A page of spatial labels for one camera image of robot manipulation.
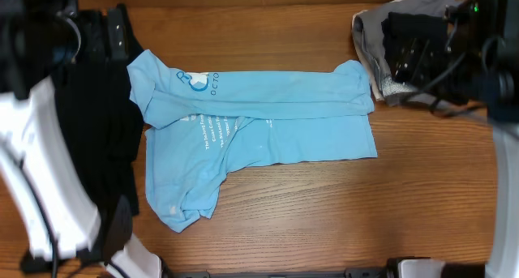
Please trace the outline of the light blue printed t-shirt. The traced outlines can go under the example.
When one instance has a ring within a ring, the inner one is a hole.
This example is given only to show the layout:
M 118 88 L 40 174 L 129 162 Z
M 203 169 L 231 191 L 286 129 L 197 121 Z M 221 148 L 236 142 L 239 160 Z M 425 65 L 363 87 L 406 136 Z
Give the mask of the light blue printed t-shirt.
M 373 158 L 363 66 L 331 72 L 186 72 L 144 51 L 127 68 L 146 131 L 146 198 L 182 232 L 214 213 L 221 183 L 246 167 Z

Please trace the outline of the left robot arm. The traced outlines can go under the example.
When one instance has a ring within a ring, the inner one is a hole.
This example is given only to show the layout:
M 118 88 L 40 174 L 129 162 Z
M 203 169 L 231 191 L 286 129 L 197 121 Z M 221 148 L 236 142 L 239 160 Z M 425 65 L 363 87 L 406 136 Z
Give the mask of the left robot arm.
M 134 235 L 143 117 L 127 66 L 142 52 L 123 4 L 1 0 L 1 175 L 27 231 L 24 274 L 67 261 L 168 277 Z

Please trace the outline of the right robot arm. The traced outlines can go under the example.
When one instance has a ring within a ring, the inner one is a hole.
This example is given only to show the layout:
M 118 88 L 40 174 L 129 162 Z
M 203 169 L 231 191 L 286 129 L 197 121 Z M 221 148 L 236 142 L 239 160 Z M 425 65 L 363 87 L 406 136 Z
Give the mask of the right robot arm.
M 439 118 L 474 117 L 485 109 L 498 166 L 495 232 L 484 264 L 401 259 L 394 277 L 518 275 L 518 0 L 465 0 L 441 18 L 391 12 L 382 23 L 392 79 L 411 86 L 409 105 L 432 96 Z

